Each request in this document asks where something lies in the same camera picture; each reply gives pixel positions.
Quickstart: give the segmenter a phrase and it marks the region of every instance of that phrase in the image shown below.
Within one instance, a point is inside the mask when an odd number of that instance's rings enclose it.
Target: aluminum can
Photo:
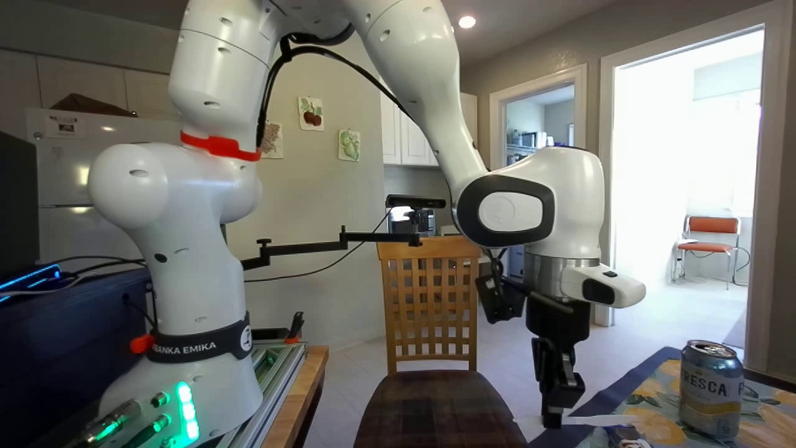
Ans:
[[[680,420],[716,439],[739,432],[744,362],[737,350],[691,339],[682,349]]]

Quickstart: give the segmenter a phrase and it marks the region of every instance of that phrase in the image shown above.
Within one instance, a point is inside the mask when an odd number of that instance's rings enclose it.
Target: refrigerator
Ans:
[[[139,259],[131,238],[96,213],[86,178],[95,156],[119,141],[178,141],[178,122],[61,110],[27,110],[38,154],[40,261],[66,255]]]

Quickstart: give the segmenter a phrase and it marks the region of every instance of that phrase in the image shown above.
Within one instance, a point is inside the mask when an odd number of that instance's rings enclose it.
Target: red band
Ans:
[[[216,133],[201,140],[201,136],[195,136],[195,133],[187,133],[187,131],[178,131],[178,140],[183,143],[190,143],[190,146],[207,149],[214,156],[259,162],[259,152],[243,152],[237,140],[226,140],[226,136],[216,136]]]

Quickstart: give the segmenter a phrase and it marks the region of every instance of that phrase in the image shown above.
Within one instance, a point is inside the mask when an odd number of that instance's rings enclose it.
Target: ceiling light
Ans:
[[[471,29],[471,28],[474,28],[474,16],[473,16],[473,15],[463,15],[463,16],[457,16],[457,28],[461,28],[461,29]]]

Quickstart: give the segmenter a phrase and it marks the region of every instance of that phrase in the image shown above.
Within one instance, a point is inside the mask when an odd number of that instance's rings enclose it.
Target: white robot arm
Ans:
[[[573,367],[546,373],[545,366],[566,362],[558,355],[573,359],[573,346],[585,339],[586,305],[570,303],[629,305],[645,295],[645,286],[600,266],[605,178],[595,154],[539,149],[520,164],[484,169],[463,120],[457,46],[441,0],[190,0],[170,82],[181,143],[112,146],[90,176],[96,209],[136,240],[157,290],[153,344],[106,388],[99,412],[109,420],[101,428],[122,428],[115,420],[122,411],[162,416],[160,397],[176,393],[190,395],[181,405],[190,411],[157,417],[146,443],[204,443],[262,405],[241,261],[228,254],[219,223],[259,202],[262,93],[254,91],[267,87],[279,39],[290,33],[324,39],[345,28],[360,34],[431,140],[463,234],[483,245],[524,243],[534,264],[529,295],[539,295],[529,314],[561,324],[527,324],[545,341],[534,359],[546,411],[570,402],[558,397],[570,393],[560,383],[573,383]],[[551,315],[539,305],[546,300],[564,314]]]

